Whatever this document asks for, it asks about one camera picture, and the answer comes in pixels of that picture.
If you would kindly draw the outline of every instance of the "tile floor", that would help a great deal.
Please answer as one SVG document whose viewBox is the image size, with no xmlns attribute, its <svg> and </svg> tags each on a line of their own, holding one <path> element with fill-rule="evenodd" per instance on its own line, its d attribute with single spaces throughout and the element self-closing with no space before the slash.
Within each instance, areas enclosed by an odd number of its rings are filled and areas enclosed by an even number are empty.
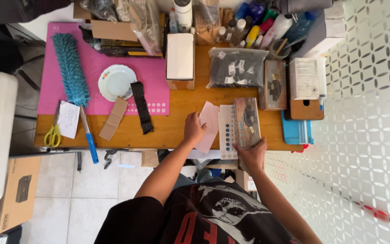
<svg viewBox="0 0 390 244">
<path fill-rule="evenodd" d="M 105 155 L 97 153 L 99 158 Z M 84 152 L 78 172 L 75 153 L 42 157 L 33 216 L 23 225 L 21 244 L 93 243 L 108 210 L 132 199 L 153 171 L 141 167 L 137 152 L 118 152 L 111 158 L 112 164 L 104 170 L 104 162 L 93 164 L 90 153 Z M 196 167 L 185 166 L 181 172 L 193 177 Z"/>
</svg>

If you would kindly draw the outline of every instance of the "yellow bottle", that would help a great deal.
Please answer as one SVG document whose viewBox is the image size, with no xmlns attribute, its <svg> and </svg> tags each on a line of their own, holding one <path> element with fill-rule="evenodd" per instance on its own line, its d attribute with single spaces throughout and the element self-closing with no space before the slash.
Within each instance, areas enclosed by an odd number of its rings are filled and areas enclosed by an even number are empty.
<svg viewBox="0 0 390 244">
<path fill-rule="evenodd" d="M 257 39 L 258 32 L 260 31 L 259 26 L 253 26 L 248 36 L 246 37 L 246 48 L 251 48 L 252 43 Z"/>
</svg>

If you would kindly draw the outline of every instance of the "pink cutting mat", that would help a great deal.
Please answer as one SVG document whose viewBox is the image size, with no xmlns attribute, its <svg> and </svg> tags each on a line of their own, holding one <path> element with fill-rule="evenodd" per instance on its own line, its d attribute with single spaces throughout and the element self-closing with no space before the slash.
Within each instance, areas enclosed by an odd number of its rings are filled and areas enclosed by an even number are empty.
<svg viewBox="0 0 390 244">
<path fill-rule="evenodd" d="M 84 69 L 85 78 L 90 91 L 91 100 L 85 109 L 88 115 L 108 115 L 114 106 L 99 91 L 98 80 L 102 72 L 113 64 L 124 64 L 137 75 L 137 80 L 144 85 L 144 96 L 151 115 L 169 114 L 169 87 L 165 79 L 165 60 L 149 58 L 110 58 L 94 51 L 82 39 L 77 23 L 49 23 L 46 38 L 45 63 L 43 67 L 42 85 L 37 114 L 55 114 L 58 100 L 66 100 L 62 78 L 55 55 L 51 36 L 55 33 L 70 33 L 78 41 L 78 52 Z M 125 115 L 137 115 L 138 110 L 133 96 Z"/>
</svg>

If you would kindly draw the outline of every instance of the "scissors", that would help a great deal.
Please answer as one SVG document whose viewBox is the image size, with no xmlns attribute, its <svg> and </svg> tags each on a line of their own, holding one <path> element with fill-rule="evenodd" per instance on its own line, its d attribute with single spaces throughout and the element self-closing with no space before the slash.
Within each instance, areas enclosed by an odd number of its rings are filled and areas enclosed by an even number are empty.
<svg viewBox="0 0 390 244">
<path fill-rule="evenodd" d="M 58 101 L 57 109 L 55 111 L 55 116 L 54 116 L 54 124 L 52 125 L 51 129 L 45 136 L 45 146 L 46 147 L 58 147 L 60 141 L 61 141 L 61 135 L 58 130 L 58 117 L 59 117 L 59 107 L 61 104 L 61 100 Z"/>
</svg>

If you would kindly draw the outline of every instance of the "white box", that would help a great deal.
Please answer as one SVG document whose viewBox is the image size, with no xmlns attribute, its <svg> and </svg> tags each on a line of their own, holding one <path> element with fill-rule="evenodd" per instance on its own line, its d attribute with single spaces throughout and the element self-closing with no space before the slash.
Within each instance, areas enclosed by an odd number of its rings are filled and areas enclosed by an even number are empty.
<svg viewBox="0 0 390 244">
<path fill-rule="evenodd" d="M 305 43 L 291 58 L 320 57 L 345 38 L 344 19 L 325 19 L 324 12 L 316 19 Z"/>
<path fill-rule="evenodd" d="M 194 35 L 190 33 L 168 34 L 166 47 L 166 79 L 193 80 Z"/>
<path fill-rule="evenodd" d="M 295 58 L 290 62 L 291 100 L 316 100 L 320 96 L 316 58 Z"/>
</svg>

